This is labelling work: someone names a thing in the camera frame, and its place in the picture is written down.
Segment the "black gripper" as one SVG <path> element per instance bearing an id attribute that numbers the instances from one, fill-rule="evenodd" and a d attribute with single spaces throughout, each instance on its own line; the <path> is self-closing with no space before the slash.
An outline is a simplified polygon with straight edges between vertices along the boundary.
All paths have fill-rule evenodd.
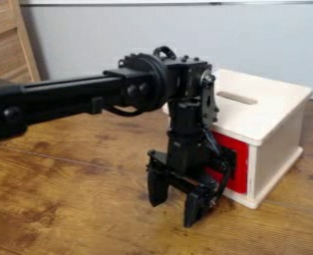
<path id="1" fill-rule="evenodd" d="M 194 132 L 167 131 L 167 153 L 150 151 L 148 193 L 152 207 L 167 201 L 169 187 L 189 193 L 185 202 L 183 226 L 191 227 L 210 212 L 213 195 L 222 180 L 222 174 L 209 168 L 209 160 L 221 154 L 218 144 L 209 129 Z M 193 192 L 197 182 L 209 193 Z"/>

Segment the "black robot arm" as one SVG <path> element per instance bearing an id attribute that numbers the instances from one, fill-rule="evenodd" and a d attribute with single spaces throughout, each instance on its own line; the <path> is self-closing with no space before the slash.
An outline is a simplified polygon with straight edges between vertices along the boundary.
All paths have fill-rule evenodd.
<path id="1" fill-rule="evenodd" d="M 150 202 L 163 204 L 171 187 L 185 192 L 190 227 L 219 200 L 233 170 L 230 151 L 211 132 L 219 113 L 211 69 L 207 61 L 178 57 L 162 46 L 127 55 L 99 76 L 24 85 L 0 80 L 0 141 L 31 125 L 78 114 L 135 117 L 167 107 L 167 152 L 148 152 Z"/>

